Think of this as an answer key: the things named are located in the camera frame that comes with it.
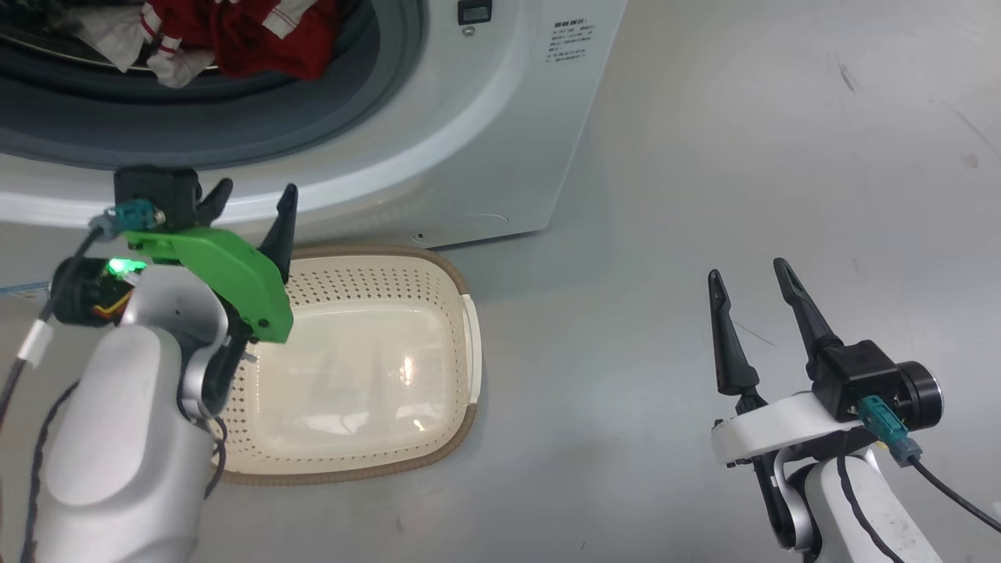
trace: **white washing machine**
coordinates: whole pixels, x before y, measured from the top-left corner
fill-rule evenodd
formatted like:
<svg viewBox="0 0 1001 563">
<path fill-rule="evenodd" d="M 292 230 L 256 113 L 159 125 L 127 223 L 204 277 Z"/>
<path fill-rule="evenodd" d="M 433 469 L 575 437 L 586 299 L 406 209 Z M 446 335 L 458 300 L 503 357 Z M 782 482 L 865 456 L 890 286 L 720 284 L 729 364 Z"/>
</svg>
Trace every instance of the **white washing machine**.
<svg viewBox="0 0 1001 563">
<path fill-rule="evenodd" d="M 250 239 L 287 182 L 300 189 L 298 242 L 438 246 L 541 229 L 626 3 L 341 0 L 321 80 L 209 73 L 180 90 L 7 34 L 0 221 L 75 239 L 111 202 L 111 170 L 152 163 L 194 167 L 206 187 L 231 177 L 217 224 Z M 489 21 L 460 23 L 463 7 Z M 35 250 L 45 267 L 58 257 Z M 4 269 L 0 287 L 48 273 Z"/>
</svg>

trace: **plastic laundry basket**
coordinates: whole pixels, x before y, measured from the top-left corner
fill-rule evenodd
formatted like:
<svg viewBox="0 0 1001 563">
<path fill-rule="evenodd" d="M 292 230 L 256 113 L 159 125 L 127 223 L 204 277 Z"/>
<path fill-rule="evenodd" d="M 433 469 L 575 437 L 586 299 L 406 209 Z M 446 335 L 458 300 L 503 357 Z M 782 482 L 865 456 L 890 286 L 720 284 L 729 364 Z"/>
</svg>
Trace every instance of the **plastic laundry basket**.
<svg viewBox="0 0 1001 563">
<path fill-rule="evenodd" d="M 223 479 L 308 485 L 447 456 L 476 413 L 479 325 L 458 271 L 405 247 L 297 250 L 284 345 L 248 347 L 226 408 Z"/>
</svg>

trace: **teal connector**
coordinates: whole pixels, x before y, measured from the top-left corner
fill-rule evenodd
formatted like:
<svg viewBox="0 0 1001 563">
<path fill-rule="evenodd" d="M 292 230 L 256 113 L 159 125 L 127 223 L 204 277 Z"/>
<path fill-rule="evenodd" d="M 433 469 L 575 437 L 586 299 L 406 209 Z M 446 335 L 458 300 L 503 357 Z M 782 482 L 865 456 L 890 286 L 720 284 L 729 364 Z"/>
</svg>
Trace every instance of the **teal connector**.
<svg viewBox="0 0 1001 563">
<path fill-rule="evenodd" d="M 163 212 L 149 199 L 133 199 L 121 205 L 108 207 L 90 219 L 90 229 L 100 230 L 99 240 L 114 240 L 126 230 L 149 230 L 163 223 Z"/>
<path fill-rule="evenodd" d="M 859 420 L 866 430 L 886 444 L 900 467 L 912 465 L 911 458 L 921 459 L 921 447 L 907 437 L 907 427 L 880 397 L 870 395 L 859 402 Z"/>
</svg>

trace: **black cable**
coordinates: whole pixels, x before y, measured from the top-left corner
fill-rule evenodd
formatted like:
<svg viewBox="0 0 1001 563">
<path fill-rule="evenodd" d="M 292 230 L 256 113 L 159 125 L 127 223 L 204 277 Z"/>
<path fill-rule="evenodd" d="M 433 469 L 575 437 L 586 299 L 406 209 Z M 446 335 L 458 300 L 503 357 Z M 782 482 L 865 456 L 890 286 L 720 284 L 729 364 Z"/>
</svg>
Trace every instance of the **black cable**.
<svg viewBox="0 0 1001 563">
<path fill-rule="evenodd" d="M 10 407 L 10 400 L 14 397 L 14 388 L 17 387 L 21 374 L 24 373 L 24 365 L 27 363 L 20 358 L 14 360 L 7 374 L 7 381 L 3 384 L 3 391 L 0 392 L 0 431 L 3 430 L 3 421 L 7 418 L 7 408 Z"/>
<path fill-rule="evenodd" d="M 215 490 L 215 486 L 219 484 L 219 481 L 222 480 L 222 471 L 226 467 L 226 438 L 229 436 L 229 431 L 226 429 L 226 424 L 222 422 L 222 418 L 215 417 L 212 420 L 214 420 L 215 424 L 219 425 L 219 429 L 222 430 L 222 438 L 215 439 L 215 453 L 219 455 L 219 463 L 215 464 L 215 473 L 212 474 L 212 479 L 205 487 L 206 499 L 212 494 L 212 491 Z"/>
<path fill-rule="evenodd" d="M 845 467 L 845 456 L 848 455 L 848 433 L 845 433 L 844 443 L 842 444 L 841 453 L 838 454 L 838 477 L 841 478 L 841 490 L 845 492 L 845 498 L 848 500 L 848 504 L 852 506 L 852 514 L 855 515 L 855 519 L 859 521 L 859 525 L 862 529 L 869 534 L 872 538 L 873 544 L 883 553 L 890 558 L 890 561 L 894 563 L 904 563 L 890 546 L 886 545 L 883 538 L 879 537 L 876 530 L 873 529 L 872 524 L 866 520 L 866 515 L 862 512 L 862 507 L 859 506 L 859 500 L 855 498 L 855 491 L 852 490 L 852 482 L 848 479 L 848 468 Z"/>
<path fill-rule="evenodd" d="M 80 266 L 80 261 L 83 260 L 84 254 L 87 253 L 90 246 L 100 236 L 101 230 L 98 228 L 91 230 L 84 236 L 83 242 L 80 243 L 76 252 L 70 257 L 70 262 L 66 264 L 65 274 L 60 276 L 59 284 L 52 288 L 49 301 L 46 302 L 42 308 L 42 312 L 38 315 L 39 321 L 47 323 L 52 318 L 52 310 L 55 307 L 56 299 L 66 291 L 66 284 L 69 283 L 68 280 L 73 277 L 73 273 Z M 20 358 L 14 360 L 14 363 L 10 367 L 10 372 L 7 374 L 7 381 L 4 383 L 3 391 L 0 392 L 0 431 L 3 430 L 3 422 L 7 418 L 7 409 L 10 407 L 10 401 L 14 397 L 14 388 L 17 387 L 17 382 L 21 379 L 21 374 L 24 373 L 25 364 L 27 362 Z"/>
<path fill-rule="evenodd" d="M 42 491 L 42 448 L 49 438 L 49 427 L 52 426 L 59 408 L 76 391 L 78 385 L 80 385 L 79 380 L 56 399 L 55 404 L 49 409 L 49 414 L 45 416 L 42 429 L 38 433 L 38 441 L 35 442 L 35 453 L 31 460 L 31 489 L 28 492 L 28 517 L 24 527 L 24 544 L 21 546 L 21 563 L 32 563 L 35 560 L 35 522 L 38 520 L 38 495 Z"/>
<path fill-rule="evenodd" d="M 983 522 L 984 524 L 987 524 L 991 528 L 994 528 L 994 530 L 997 532 L 1001 532 L 1001 522 L 998 522 L 997 520 L 991 518 L 990 516 L 987 515 L 987 513 L 970 504 L 970 501 L 959 496 L 959 493 L 950 489 L 948 485 L 939 481 L 939 478 L 935 477 L 932 474 L 932 472 L 928 471 L 928 468 L 922 465 L 921 462 L 918 461 L 916 457 L 911 456 L 910 458 L 908 458 L 908 461 L 911 462 L 911 465 L 914 466 L 914 469 L 918 470 L 918 473 L 920 473 L 922 477 L 927 479 L 928 482 L 931 483 L 932 485 L 935 485 L 936 489 L 942 491 L 942 494 L 952 499 L 953 502 L 966 509 L 966 511 L 969 512 L 970 514 L 979 518 L 980 521 Z"/>
</svg>

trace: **white cable tie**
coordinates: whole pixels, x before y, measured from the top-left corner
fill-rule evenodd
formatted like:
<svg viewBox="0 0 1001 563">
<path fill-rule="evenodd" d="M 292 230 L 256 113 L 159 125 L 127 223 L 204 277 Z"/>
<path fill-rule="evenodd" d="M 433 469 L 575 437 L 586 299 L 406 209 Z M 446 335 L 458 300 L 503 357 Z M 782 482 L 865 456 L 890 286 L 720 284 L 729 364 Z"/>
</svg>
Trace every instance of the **white cable tie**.
<svg viewBox="0 0 1001 563">
<path fill-rule="evenodd" d="M 38 365 L 42 363 L 42 357 L 45 356 L 45 350 L 49 348 L 54 334 L 55 330 L 51 325 L 36 319 L 31 324 L 31 330 L 28 331 L 28 337 L 21 344 L 21 350 L 17 352 L 17 357 L 31 364 L 32 368 L 37 369 Z"/>
</svg>

